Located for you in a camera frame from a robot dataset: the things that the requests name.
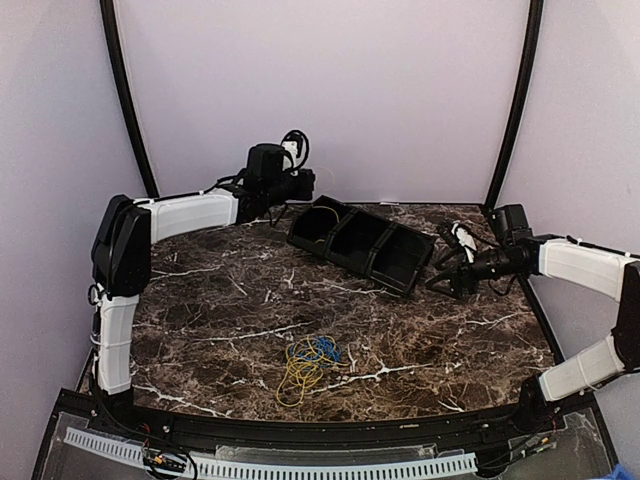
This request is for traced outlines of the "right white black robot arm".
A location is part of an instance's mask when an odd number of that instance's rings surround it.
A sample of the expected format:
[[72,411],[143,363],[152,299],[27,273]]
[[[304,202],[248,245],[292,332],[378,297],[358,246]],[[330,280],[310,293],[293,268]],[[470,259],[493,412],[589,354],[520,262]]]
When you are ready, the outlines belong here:
[[534,376],[521,389],[510,424],[534,432],[549,416],[549,405],[623,375],[639,371],[639,258],[572,236],[536,235],[520,204],[490,214],[496,240],[477,249],[481,237],[459,222],[443,222],[439,234],[449,250],[437,263],[428,290],[461,299],[481,282],[503,277],[544,276],[610,297],[618,304],[611,333],[573,357]]

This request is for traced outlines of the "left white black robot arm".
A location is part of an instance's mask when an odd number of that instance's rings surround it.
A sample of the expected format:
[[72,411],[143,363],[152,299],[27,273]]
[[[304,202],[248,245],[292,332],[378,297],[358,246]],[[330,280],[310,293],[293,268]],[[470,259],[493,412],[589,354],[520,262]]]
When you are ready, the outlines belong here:
[[254,221],[289,201],[308,202],[316,176],[306,158],[283,144],[250,148],[238,173],[193,193],[157,199],[111,198],[91,250],[94,307],[93,378],[118,395],[131,388],[130,351],[135,310],[151,280],[154,244],[190,232]]

